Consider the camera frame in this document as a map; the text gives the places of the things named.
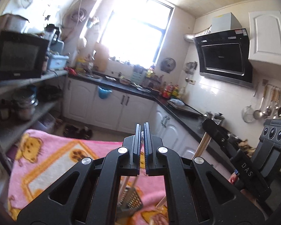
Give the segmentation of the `person's right hand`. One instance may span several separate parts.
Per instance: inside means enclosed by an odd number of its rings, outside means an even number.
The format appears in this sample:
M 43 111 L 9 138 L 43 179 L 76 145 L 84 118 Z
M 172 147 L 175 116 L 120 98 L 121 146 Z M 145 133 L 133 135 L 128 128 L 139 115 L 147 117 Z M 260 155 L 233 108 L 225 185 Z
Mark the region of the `person's right hand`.
M 232 173 L 230 178 L 228 179 L 228 181 L 231 183 L 231 184 L 235 184 L 236 181 L 238 180 L 238 176 L 237 174 L 235 173 Z M 251 202 L 253 203 L 255 206 L 257 206 L 257 201 L 256 201 L 256 198 L 254 198 L 254 196 L 247 190 L 245 189 L 242 189 L 241 190 L 241 193 Z

